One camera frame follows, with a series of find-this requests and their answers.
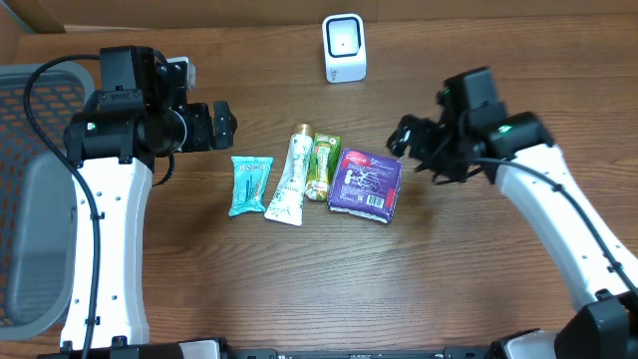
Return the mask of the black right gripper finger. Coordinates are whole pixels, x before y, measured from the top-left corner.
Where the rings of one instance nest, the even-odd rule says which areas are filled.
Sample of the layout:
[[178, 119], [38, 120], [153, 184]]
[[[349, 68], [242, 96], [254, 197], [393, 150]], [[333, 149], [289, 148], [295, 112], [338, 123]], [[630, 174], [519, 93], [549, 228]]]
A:
[[397, 133], [400, 135], [413, 135], [418, 133], [423, 127], [424, 120], [414, 115], [404, 115], [400, 119]]
[[397, 127], [389, 136], [386, 147], [394, 157], [402, 158], [405, 155], [412, 143], [412, 132], [409, 127]]

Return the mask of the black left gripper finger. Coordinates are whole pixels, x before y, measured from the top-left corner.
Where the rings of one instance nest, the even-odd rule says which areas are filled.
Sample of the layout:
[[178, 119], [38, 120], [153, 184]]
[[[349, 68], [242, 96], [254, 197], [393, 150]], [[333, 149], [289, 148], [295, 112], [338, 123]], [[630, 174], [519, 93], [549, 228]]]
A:
[[233, 146], [233, 130], [218, 128], [214, 133], [213, 148], [217, 151], [227, 150]]
[[217, 129], [236, 129], [237, 119], [231, 112], [226, 101], [217, 101], [213, 104], [214, 120]]

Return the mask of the teal wet wipes pack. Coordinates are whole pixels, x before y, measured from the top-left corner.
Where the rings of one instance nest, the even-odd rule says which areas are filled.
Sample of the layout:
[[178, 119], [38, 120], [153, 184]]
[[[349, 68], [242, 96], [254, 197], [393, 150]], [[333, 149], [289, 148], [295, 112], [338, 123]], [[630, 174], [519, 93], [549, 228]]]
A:
[[263, 195], [269, 179], [273, 157], [233, 156], [233, 191], [228, 215], [265, 212]]

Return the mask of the purple sanitary pad pack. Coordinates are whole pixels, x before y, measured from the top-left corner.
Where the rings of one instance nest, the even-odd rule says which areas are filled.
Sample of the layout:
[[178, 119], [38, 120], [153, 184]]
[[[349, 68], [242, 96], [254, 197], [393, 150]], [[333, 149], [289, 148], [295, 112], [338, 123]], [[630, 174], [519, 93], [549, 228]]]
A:
[[332, 179], [329, 209], [390, 223], [401, 189], [402, 167], [398, 160], [346, 148]]

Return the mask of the green yellow snack pouch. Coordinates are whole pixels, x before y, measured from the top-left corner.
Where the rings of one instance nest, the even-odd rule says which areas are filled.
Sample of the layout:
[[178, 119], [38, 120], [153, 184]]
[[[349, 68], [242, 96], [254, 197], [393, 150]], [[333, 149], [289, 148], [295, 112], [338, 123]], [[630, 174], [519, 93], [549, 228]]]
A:
[[340, 137], [315, 134], [305, 188], [305, 194], [311, 200], [327, 200], [340, 152]]

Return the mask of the white green cosmetic tube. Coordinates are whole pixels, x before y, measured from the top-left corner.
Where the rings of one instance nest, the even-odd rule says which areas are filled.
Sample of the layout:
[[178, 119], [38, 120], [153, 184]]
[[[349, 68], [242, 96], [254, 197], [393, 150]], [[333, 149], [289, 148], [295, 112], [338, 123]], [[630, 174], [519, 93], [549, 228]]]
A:
[[264, 214], [266, 219], [295, 226], [302, 224], [304, 192], [313, 145], [314, 129], [308, 124], [296, 125], [290, 137], [282, 176]]

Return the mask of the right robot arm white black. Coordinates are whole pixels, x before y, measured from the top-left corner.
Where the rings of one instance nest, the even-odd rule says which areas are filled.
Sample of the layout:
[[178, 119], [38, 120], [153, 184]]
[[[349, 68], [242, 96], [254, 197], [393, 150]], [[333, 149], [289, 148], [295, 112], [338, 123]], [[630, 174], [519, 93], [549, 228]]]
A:
[[437, 121], [405, 115], [387, 147], [419, 161], [436, 184], [485, 175], [527, 220], [556, 264], [574, 316], [559, 331], [493, 341], [487, 358], [637, 358], [637, 258], [580, 189], [539, 116], [512, 115], [492, 71], [444, 81]]

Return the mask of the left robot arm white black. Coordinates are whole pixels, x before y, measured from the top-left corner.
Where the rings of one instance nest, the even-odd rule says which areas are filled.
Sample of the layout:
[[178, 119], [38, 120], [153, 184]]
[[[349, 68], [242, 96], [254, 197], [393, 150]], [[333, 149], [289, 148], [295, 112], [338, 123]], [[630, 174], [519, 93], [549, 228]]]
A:
[[195, 66], [142, 46], [104, 48], [102, 87], [65, 130], [77, 229], [71, 303], [61, 348], [150, 341], [143, 300], [143, 232], [155, 162], [226, 150], [237, 120], [224, 101], [189, 103]]

